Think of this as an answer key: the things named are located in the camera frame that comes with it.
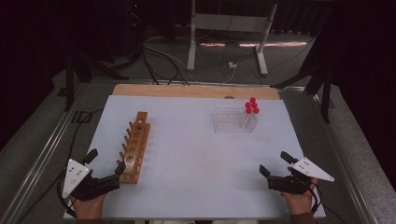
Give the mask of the black tripod stand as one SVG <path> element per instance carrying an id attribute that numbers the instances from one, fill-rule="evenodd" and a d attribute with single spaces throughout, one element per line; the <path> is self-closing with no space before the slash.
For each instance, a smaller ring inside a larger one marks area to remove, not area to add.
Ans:
<path id="1" fill-rule="evenodd" d="M 82 82 L 90 82 L 92 80 L 92 75 L 89 66 L 91 66 L 114 79 L 127 80 L 127 77 L 121 76 L 110 68 L 105 67 L 76 47 L 69 47 L 64 52 L 64 60 L 66 73 L 64 89 L 66 97 L 65 111 L 68 111 L 75 101 L 74 73 L 78 74 Z"/>
<path id="2" fill-rule="evenodd" d="M 298 73 L 284 81 L 270 85 L 271 88 L 284 89 L 298 80 L 311 77 L 304 91 L 307 94 L 316 94 L 319 89 L 322 89 L 320 114 L 327 123 L 330 122 L 328 110 L 335 53 L 335 50 L 328 46 L 328 40 L 329 37 L 326 36 L 324 31 L 321 31 L 306 55 Z"/>

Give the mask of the white metal stand frame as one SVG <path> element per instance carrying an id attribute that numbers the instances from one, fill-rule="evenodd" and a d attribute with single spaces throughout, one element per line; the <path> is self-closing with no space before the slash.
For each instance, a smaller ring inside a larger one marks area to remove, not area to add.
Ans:
<path id="1" fill-rule="evenodd" d="M 187 61 L 187 69 L 193 71 L 195 67 L 197 29 L 215 31 L 236 31 L 248 33 L 262 33 L 262 41 L 255 47 L 257 62 L 260 73 L 268 74 L 268 68 L 264 58 L 264 46 L 266 44 L 270 29 L 276 14 L 277 4 L 271 4 L 269 12 L 264 17 L 235 16 L 222 14 L 205 14 L 196 12 L 196 0 L 191 0 L 191 37 Z"/>

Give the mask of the person's right hand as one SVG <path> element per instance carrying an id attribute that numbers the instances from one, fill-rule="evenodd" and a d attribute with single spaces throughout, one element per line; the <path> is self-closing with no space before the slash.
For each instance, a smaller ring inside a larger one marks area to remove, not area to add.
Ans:
<path id="1" fill-rule="evenodd" d="M 304 194 L 290 194 L 281 191 L 280 194 L 285 198 L 287 207 L 291 215 L 300 215 L 311 212 L 311 205 L 313 200 L 313 191 L 316 187 L 318 180 L 316 178 L 311 179 L 310 190 Z"/>

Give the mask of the wooden test tube rack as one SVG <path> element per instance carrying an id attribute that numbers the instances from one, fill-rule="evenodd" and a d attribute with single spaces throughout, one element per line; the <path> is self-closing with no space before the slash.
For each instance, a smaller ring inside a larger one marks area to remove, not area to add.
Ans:
<path id="1" fill-rule="evenodd" d="M 130 128 L 126 130 L 123 151 L 120 153 L 125 169 L 120 175 L 120 182 L 123 184 L 136 184 L 140 175 L 146 145 L 149 139 L 150 124 L 147 123 L 147 112 L 138 111 L 134 122 L 130 122 Z"/>

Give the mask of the aluminium floor rail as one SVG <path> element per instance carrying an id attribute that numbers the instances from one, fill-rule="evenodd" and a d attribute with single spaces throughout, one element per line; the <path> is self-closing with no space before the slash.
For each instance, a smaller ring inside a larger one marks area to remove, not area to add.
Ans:
<path id="1" fill-rule="evenodd" d="M 51 93 L 0 151 L 0 224 L 16 224 L 73 116 Z"/>
<path id="2" fill-rule="evenodd" d="M 321 102 L 319 98 L 316 95 L 308 95 L 308 98 L 316 113 L 318 122 L 322 127 L 330 152 L 333 154 L 338 170 L 343 177 L 343 181 L 346 185 L 351 201 L 354 203 L 361 218 L 362 224 L 378 224 L 372 210 L 368 207 L 359 186 L 356 184 L 356 178 L 352 173 L 352 169 L 332 125 L 326 122 L 321 115 Z"/>

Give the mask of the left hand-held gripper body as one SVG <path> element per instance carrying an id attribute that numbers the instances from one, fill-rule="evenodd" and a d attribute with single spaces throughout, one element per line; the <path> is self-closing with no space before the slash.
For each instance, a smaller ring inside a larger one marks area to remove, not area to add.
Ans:
<path id="1" fill-rule="evenodd" d="M 116 174 L 94 178 L 89 168 L 70 159 L 65 169 L 61 196 L 64 199 L 72 196 L 81 201 L 88 201 L 119 187 L 120 177 Z"/>

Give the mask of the clear plastic test tube rack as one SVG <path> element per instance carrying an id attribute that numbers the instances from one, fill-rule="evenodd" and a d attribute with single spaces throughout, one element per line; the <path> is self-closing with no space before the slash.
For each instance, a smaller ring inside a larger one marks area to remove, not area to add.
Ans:
<path id="1" fill-rule="evenodd" d="M 213 117 L 216 133 L 251 133 L 257 124 L 256 115 L 245 107 L 216 107 Z"/>

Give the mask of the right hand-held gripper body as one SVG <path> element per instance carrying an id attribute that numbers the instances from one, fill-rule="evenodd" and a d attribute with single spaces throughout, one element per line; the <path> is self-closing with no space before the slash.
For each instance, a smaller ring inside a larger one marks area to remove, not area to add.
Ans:
<path id="1" fill-rule="evenodd" d="M 290 165 L 291 174 L 286 176 L 270 175 L 267 178 L 268 189 L 302 195 L 310 189 L 311 179 L 317 178 L 333 182 L 334 177 L 314 164 L 307 157 Z"/>

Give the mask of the person's left hand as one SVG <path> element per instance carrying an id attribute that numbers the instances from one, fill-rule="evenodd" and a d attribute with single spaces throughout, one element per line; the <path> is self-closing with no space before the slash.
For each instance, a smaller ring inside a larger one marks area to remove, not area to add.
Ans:
<path id="1" fill-rule="evenodd" d="M 102 194 L 88 201 L 81 201 L 71 197 L 77 220 L 101 219 L 106 195 Z"/>

